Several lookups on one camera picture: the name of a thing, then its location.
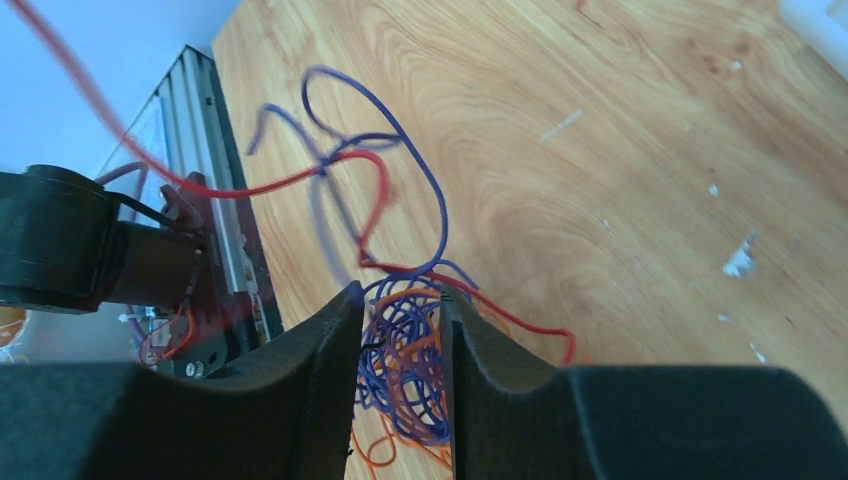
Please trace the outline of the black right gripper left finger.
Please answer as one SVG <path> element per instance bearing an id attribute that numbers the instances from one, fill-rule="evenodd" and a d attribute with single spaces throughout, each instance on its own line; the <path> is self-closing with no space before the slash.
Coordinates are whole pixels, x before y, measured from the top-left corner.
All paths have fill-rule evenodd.
<path id="1" fill-rule="evenodd" d="M 200 380 L 131 363 L 5 364 L 5 479 L 340 479 L 363 290 Z"/>

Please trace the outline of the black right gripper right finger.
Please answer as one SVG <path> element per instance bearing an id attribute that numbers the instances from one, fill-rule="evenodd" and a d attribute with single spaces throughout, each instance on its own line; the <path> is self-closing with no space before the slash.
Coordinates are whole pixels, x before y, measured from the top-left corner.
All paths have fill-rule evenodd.
<path id="1" fill-rule="evenodd" d="M 456 289 L 440 331 L 458 479 L 843 479 L 847 442 L 794 373 L 554 367 Z"/>

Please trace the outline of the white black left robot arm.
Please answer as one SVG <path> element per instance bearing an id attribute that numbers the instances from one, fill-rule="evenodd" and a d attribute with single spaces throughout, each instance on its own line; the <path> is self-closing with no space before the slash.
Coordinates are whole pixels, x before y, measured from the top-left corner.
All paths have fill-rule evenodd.
<path id="1" fill-rule="evenodd" d="M 172 308 L 208 262 L 197 226 L 76 172 L 1 175 L 1 303 L 85 314 L 104 303 Z"/>

